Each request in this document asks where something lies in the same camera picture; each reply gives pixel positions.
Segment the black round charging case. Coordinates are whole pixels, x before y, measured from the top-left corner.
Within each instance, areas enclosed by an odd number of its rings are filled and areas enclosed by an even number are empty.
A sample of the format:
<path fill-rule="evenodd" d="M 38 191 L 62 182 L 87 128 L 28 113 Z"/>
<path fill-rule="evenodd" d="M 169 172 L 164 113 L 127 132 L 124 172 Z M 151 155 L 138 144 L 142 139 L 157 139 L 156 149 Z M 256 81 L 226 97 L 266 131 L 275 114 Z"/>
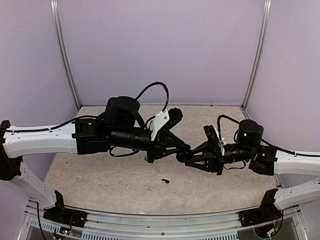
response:
<path fill-rule="evenodd" d="M 176 159 L 180 163 L 185 163 L 193 158 L 194 154 L 190 149 L 181 150 L 176 154 Z"/>

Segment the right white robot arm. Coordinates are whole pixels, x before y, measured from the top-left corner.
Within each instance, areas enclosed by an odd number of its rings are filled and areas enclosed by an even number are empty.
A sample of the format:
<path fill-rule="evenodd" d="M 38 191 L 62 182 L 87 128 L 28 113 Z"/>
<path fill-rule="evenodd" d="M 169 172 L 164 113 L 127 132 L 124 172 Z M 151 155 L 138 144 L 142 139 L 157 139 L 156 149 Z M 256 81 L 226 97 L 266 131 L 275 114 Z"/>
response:
<path fill-rule="evenodd" d="M 314 180 L 282 189 L 268 190 L 256 210 L 256 218 L 266 222 L 277 210 L 317 201 L 320 198 L 320 155 L 282 149 L 263 140 L 264 128 L 253 120 L 238 123 L 235 142 L 226 144 L 221 128 L 206 125 L 207 141 L 192 150 L 188 167 L 221 175 L 226 164 L 249 163 L 248 169 L 259 175 L 310 175 Z"/>

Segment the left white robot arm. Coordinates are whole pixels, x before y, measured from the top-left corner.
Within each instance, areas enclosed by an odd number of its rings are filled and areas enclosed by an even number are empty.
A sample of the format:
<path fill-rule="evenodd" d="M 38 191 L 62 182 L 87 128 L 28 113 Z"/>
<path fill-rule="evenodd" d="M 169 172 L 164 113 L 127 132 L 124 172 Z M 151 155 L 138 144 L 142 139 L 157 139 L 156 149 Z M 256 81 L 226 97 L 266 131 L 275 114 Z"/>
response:
<path fill-rule="evenodd" d="M 115 147 L 145 151 L 147 161 L 177 154 L 183 160 L 190 146 L 171 129 L 182 120 L 178 108 L 163 109 L 145 125 L 140 103 L 129 96 L 112 97 L 98 116 L 84 115 L 60 125 L 42 128 L 17 127 L 5 120 L 0 125 L 0 178 L 22 188 L 57 221 L 70 218 L 63 196 L 49 189 L 31 173 L 23 156 L 47 153 L 91 155 L 110 152 Z"/>

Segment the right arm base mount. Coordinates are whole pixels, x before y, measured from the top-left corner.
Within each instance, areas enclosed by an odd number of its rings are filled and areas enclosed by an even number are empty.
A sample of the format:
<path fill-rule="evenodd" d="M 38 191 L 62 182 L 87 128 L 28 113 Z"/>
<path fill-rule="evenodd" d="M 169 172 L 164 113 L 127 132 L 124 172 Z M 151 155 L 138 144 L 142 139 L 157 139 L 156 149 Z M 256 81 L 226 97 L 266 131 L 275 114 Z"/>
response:
<path fill-rule="evenodd" d="M 275 195 L 278 189 L 268 190 L 258 207 L 242 210 L 238 213 L 242 227 L 248 227 L 273 221 L 283 216 L 283 211 L 275 206 Z"/>

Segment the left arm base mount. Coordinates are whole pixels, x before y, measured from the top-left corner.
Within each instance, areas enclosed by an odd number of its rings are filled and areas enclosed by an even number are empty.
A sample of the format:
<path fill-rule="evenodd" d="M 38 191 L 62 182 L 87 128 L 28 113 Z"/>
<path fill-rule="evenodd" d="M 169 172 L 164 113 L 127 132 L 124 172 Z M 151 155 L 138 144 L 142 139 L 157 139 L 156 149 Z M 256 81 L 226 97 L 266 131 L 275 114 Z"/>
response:
<path fill-rule="evenodd" d="M 54 194 L 54 206 L 51 208 L 45 208 L 43 217 L 56 223 L 83 228 L 87 220 L 88 213 L 82 210 L 65 207 L 63 195 L 58 190 L 55 190 Z"/>

